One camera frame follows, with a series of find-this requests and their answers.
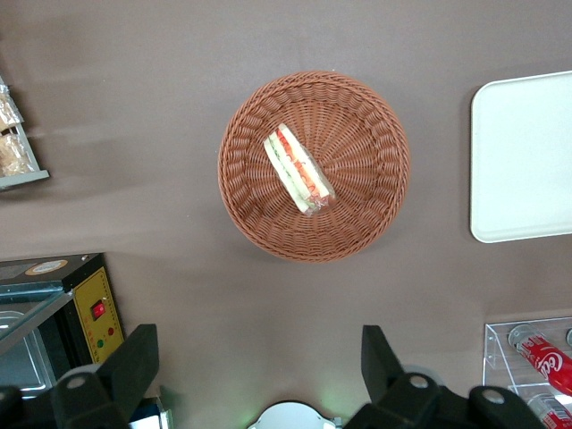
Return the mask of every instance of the white round object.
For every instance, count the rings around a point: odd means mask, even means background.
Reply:
[[[282,402],[267,408],[258,421],[248,429],[335,429],[332,420],[308,405]]]

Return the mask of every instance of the sticker label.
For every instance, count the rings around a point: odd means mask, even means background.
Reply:
[[[57,271],[60,268],[65,267],[66,265],[68,265],[68,261],[66,261],[65,259],[60,259],[58,261],[44,262],[42,264],[38,264],[30,268],[26,272],[26,275],[41,275],[45,273],[51,273],[53,271]]]

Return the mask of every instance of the plastic wrap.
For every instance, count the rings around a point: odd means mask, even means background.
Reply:
[[[21,122],[20,112],[10,97],[8,87],[0,84],[0,131],[7,130]]]
[[[332,185],[286,125],[281,123],[264,146],[282,185],[300,212],[311,216],[335,204]]]
[[[29,159],[20,137],[16,134],[6,134],[0,137],[0,176],[14,176],[25,172],[33,172]]]

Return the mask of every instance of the toaster oven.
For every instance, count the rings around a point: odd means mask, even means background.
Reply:
[[[38,396],[122,343],[103,254],[0,262],[0,385]]]

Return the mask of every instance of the red switch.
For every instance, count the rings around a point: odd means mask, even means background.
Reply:
[[[105,313],[105,306],[103,301],[100,299],[91,307],[91,315],[93,316],[93,320],[97,320]]]

